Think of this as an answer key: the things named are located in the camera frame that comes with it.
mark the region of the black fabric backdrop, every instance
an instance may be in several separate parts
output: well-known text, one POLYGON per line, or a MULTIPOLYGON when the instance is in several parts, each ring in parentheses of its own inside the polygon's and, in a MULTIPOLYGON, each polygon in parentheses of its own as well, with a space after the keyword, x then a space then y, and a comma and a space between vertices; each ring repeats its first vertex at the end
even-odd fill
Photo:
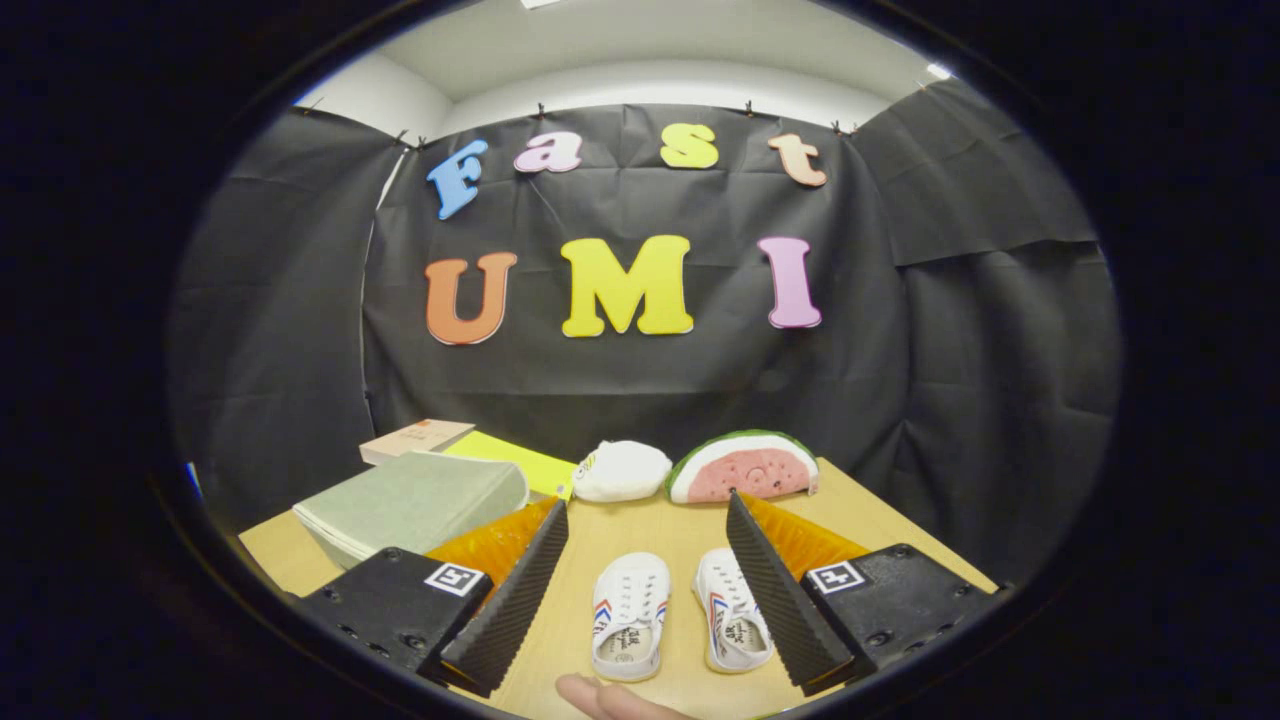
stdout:
POLYGON ((366 468, 361 268, 399 155, 360 123, 287 114, 191 242, 170 319, 174 425, 210 511, 237 532, 366 468))
POLYGON ((422 416, 573 461, 602 439, 675 460, 723 432, 783 430, 1012 582, 1093 484, 1120 363, 1106 266, 1051 163, 956 82, 852 136, 655 105, 486 126, 407 152, 375 217, 396 152, 375 131, 293 113, 233 176, 261 182, 224 188, 197 237, 174 332, 175 411, 211 505, 242 528, 355 474, 358 442, 422 416), (714 129, 714 168, 662 161, 659 135, 676 122, 714 129), (552 131, 584 137, 581 167, 516 173, 525 142, 552 131), (818 147, 826 186, 782 172, 767 140, 783 132, 818 147), (426 174, 476 137, 490 146, 479 196, 439 220, 426 174), (296 199, 287 178, 312 190, 296 199), (645 336, 632 322, 564 337, 561 246, 599 237, 630 266, 655 234, 691 243, 692 332, 645 336), (772 275, 755 246, 767 236, 812 246, 819 327, 768 323, 772 275), (424 268, 470 264, 458 291, 470 318, 475 261, 495 251, 518 256, 502 327, 475 346, 439 343, 424 268), (246 278, 271 290, 246 299, 246 278))

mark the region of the white sneaker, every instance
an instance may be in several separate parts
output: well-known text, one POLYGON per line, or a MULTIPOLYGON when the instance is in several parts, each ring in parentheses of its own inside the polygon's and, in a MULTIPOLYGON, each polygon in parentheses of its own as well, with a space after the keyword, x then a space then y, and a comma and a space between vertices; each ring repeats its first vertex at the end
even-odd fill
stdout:
POLYGON ((652 552, 618 557, 595 580, 591 666, 609 680, 635 683, 658 671, 671 573, 652 552))
POLYGON ((746 673, 773 657, 773 638, 732 550, 721 547, 703 556, 694 575, 694 594, 707 612, 708 667, 746 673))

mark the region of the foam letter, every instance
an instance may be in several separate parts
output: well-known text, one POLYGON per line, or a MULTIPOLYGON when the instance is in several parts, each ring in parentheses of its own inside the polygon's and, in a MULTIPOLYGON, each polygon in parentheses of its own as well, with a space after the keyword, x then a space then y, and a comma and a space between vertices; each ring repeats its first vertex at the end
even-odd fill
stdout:
POLYGON ((655 234, 646 240, 623 270, 609 246, 599 238, 566 242, 561 255, 573 266, 573 287, 568 320, 562 331, 568 337, 595 337, 604 332, 604 320, 595 314, 600 299, 613 329, 625 333, 631 327, 640 297, 644 315, 636 327, 645 334, 681 334, 694 329, 694 318, 685 313, 684 259, 689 241, 676 234, 655 234))
POLYGON ((516 156, 516 169, 522 173, 550 170, 564 173, 582 163, 577 150, 582 136, 576 132, 549 132, 529 141, 529 150, 516 156))
POLYGON ((480 258, 484 270, 484 300, 474 320, 458 319, 458 277, 466 260, 436 260, 426 266, 426 329, 444 345, 475 345, 498 332, 507 314, 507 269, 516 264, 513 252, 493 252, 480 258))
POLYGON ((710 168, 719 159, 713 140, 716 133, 707 126, 669 124, 662 131, 666 147, 659 154, 672 168, 710 168))
POLYGON ((809 300, 809 278, 804 273, 809 243, 797 237, 765 237, 755 245, 769 256, 773 270, 769 324, 776 328, 812 328, 820 323, 822 313, 809 300))
POLYGON ((827 182, 827 173, 815 170, 809 164, 809 158, 818 156, 818 149, 813 145, 805 145, 799 135, 788 132, 771 137, 769 147, 777 150, 778 155, 782 156, 782 169, 791 176, 791 179, 813 187, 820 187, 827 182))
POLYGON ((440 193, 440 219, 448 219, 463 205, 475 200, 476 188, 467 184, 467 181, 480 179, 480 160, 474 155, 480 155, 489 149, 489 143, 483 140, 472 140, 470 145, 458 150, 449 159, 435 167, 426 179, 435 183, 435 191, 440 193))

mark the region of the table surface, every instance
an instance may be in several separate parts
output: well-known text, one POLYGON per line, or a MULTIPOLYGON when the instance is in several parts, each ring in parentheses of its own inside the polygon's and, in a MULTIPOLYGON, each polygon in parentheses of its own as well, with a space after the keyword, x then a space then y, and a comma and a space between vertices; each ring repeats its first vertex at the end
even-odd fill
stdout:
MULTIPOLYGON (((817 495, 797 493, 772 502, 868 550, 910 543, 975 587, 995 592, 995 583, 874 493, 826 460, 818 465, 817 495)), ((556 694, 556 678, 566 673, 591 675, 595 579, 614 557, 648 551, 671 569, 672 597, 662 637, 662 669, 649 680, 632 683, 631 689, 704 720, 759 717, 804 703, 776 652, 765 665, 741 675, 722 675, 705 665, 707 619, 690 588, 701 555, 728 546, 724 512, 726 503, 675 505, 662 492, 618 503, 573 500, 568 505, 568 543, 502 687, 488 700, 456 692, 535 720, 584 717, 556 694)), ((298 596, 342 574, 292 510, 246 530, 241 541, 280 588, 298 596)))

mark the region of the blue letter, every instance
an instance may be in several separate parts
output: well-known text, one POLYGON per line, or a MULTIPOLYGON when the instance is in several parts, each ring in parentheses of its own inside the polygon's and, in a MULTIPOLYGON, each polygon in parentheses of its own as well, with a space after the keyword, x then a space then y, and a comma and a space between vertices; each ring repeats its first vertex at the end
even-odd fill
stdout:
POLYGON ((474 155, 480 155, 489 149, 489 143, 483 140, 472 140, 470 145, 458 150, 449 159, 440 163, 426 176, 428 182, 435 183, 435 191, 440 193, 440 219, 457 213, 463 205, 475 200, 480 192, 467 184, 467 181, 480 179, 480 160, 474 155))

